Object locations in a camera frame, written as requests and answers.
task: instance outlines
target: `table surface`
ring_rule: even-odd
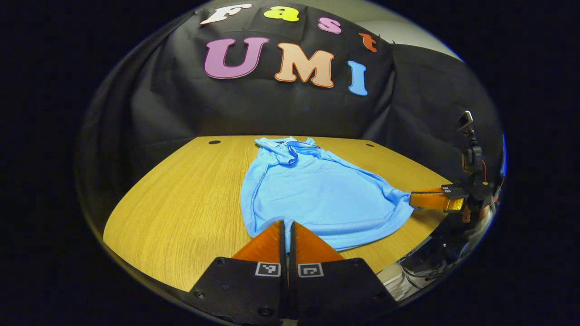
[[[215,257],[231,257],[251,240],[240,191],[258,154],[255,139],[288,136],[197,137],[135,184],[112,212],[104,242],[154,279],[189,291]],[[294,136],[298,141],[307,137]],[[316,145],[411,192],[450,183],[410,159],[368,140],[312,137]],[[219,140],[218,144],[209,144]],[[375,273],[423,241],[445,214],[415,211],[388,237],[340,252],[363,258]]]

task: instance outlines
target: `pink letter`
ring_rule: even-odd
[[[235,43],[235,40],[232,38],[224,38],[212,41],[207,45],[209,50],[208,55],[205,57],[204,71],[208,76],[217,79],[246,76],[258,66],[262,45],[268,43],[268,41],[265,37],[248,37],[245,39],[244,43],[248,45],[246,58],[242,64],[235,67],[226,66],[224,63],[227,49]]]
[[[320,17],[318,19],[318,22],[319,22],[318,27],[320,27],[320,29],[323,31],[329,31],[334,34],[340,34],[340,32],[342,31],[339,27],[340,23],[334,19]]]

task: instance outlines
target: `white letter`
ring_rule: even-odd
[[[245,3],[243,5],[233,5],[233,6],[227,6],[227,7],[223,7],[223,8],[218,8],[216,9],[216,12],[213,13],[213,15],[202,21],[200,23],[200,25],[203,24],[208,24],[208,23],[213,23],[215,21],[221,21],[226,19],[226,14],[232,16],[237,14],[238,12],[240,12],[240,10],[242,10],[242,8],[250,8],[252,5],[250,3]]]

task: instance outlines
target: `yellow letter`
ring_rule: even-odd
[[[286,21],[298,21],[298,10],[290,7],[272,7],[264,12],[264,16],[274,19],[284,19]]]
[[[280,43],[278,47],[282,49],[282,65],[280,72],[274,75],[274,78],[279,81],[293,82],[296,80],[293,68],[296,67],[302,82],[307,82],[312,72],[316,70],[312,84],[326,88],[334,86],[330,74],[330,63],[334,59],[332,53],[318,50],[308,59],[299,45]]]

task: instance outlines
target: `blue letter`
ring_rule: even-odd
[[[353,83],[349,86],[349,91],[356,95],[366,96],[368,92],[364,88],[364,72],[367,68],[354,61],[349,61],[349,66],[353,70]]]

